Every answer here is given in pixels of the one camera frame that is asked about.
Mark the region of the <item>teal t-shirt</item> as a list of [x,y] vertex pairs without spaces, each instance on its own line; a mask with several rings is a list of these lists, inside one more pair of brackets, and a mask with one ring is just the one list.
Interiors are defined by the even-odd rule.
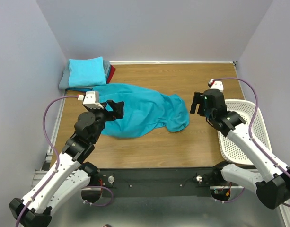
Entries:
[[102,134],[131,139],[139,138],[153,129],[166,127],[178,132],[190,124],[189,111],[178,95],[165,95],[156,90],[129,84],[111,83],[92,87],[99,92],[100,101],[123,101],[123,118],[106,122]]

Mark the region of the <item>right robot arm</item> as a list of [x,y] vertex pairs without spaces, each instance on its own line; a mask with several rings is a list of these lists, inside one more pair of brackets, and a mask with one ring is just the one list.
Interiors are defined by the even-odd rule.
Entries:
[[255,141],[242,116],[227,109],[221,91],[195,92],[190,112],[205,117],[206,122],[237,145],[257,169],[254,173],[223,161],[208,173],[208,180],[216,185],[225,182],[238,184],[255,193],[269,209],[275,209],[290,199],[290,167],[267,151],[264,144]]

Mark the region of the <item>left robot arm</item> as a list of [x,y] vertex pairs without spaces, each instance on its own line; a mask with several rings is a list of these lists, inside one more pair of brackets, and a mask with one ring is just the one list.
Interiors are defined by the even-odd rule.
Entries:
[[98,168],[85,160],[94,150],[105,123],[123,118],[124,102],[107,100],[84,107],[87,111],[78,116],[74,133],[53,167],[23,198],[9,203],[16,226],[48,226],[55,211],[80,189],[95,189],[99,195],[110,191],[103,186]]

